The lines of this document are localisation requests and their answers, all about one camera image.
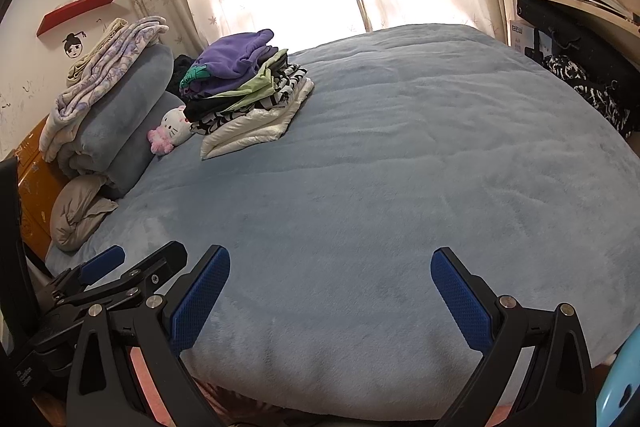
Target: floral patterned blanket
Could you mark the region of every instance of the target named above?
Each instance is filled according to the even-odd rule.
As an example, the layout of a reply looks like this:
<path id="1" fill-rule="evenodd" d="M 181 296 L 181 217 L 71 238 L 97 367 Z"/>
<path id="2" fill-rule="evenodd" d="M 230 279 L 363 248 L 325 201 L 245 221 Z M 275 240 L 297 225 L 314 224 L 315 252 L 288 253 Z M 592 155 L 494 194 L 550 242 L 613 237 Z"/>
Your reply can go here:
<path id="1" fill-rule="evenodd" d="M 146 46 L 168 30 L 159 16 L 144 17 L 120 29 L 84 68 L 81 80 L 58 95 L 40 134 L 39 149 L 47 162 L 71 142 L 92 105 L 129 70 Z"/>

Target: bed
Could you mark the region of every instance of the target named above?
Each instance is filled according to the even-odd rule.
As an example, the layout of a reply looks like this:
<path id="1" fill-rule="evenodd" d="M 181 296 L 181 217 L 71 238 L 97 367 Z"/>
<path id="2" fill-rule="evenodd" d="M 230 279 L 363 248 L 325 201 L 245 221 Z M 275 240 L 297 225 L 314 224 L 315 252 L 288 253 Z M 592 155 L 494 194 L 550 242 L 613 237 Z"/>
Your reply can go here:
<path id="1" fill-rule="evenodd" d="M 193 137 L 78 253 L 50 248 L 49 269 L 117 244 L 114 279 L 170 240 L 191 269 L 223 245 L 231 275 L 187 367 L 361 419 L 438 418 L 479 360 L 431 283 L 436 248 L 523 305 L 571 302 L 593 365 L 640 322 L 640 159 L 570 87 L 467 26 L 381 30 L 293 60 L 316 89 L 280 140 L 200 161 Z"/>

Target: black guitar case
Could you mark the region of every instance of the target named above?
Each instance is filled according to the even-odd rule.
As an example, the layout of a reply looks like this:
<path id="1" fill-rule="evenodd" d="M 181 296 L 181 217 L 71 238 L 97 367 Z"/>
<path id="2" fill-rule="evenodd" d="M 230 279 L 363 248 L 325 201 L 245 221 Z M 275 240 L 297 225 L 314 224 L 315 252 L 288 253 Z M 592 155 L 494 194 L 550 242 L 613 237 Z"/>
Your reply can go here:
<path id="1" fill-rule="evenodd" d="M 585 69 L 591 82 L 612 87 L 622 107 L 640 107 L 640 71 L 601 36 L 551 1 L 518 0 L 517 12 L 551 37 L 553 55 L 567 55 Z"/>

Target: wooden headboard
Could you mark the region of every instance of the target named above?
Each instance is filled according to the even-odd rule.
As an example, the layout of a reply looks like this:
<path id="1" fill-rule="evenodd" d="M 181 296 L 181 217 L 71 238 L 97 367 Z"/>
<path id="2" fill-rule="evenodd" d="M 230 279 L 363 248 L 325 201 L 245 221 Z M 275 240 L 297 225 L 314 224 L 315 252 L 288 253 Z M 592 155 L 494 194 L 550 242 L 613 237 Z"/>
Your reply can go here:
<path id="1" fill-rule="evenodd" d="M 14 154 L 18 156 L 18 192 L 22 202 L 22 240 L 44 260 L 51 236 L 51 209 L 69 179 L 60 171 L 57 162 L 46 163 L 38 151 L 44 118 L 29 133 Z"/>

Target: white plush head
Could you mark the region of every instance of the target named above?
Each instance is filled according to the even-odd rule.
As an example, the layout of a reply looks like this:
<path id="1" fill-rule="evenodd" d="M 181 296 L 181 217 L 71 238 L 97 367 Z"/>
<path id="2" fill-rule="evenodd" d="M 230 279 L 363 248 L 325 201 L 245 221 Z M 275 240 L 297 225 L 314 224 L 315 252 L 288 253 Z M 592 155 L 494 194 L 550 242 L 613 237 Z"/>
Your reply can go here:
<path id="1" fill-rule="evenodd" d="M 174 147 L 184 143 L 191 136 L 191 124 L 184 117 L 184 105 L 168 111 L 160 123 L 164 127 L 169 137 L 169 141 Z"/>

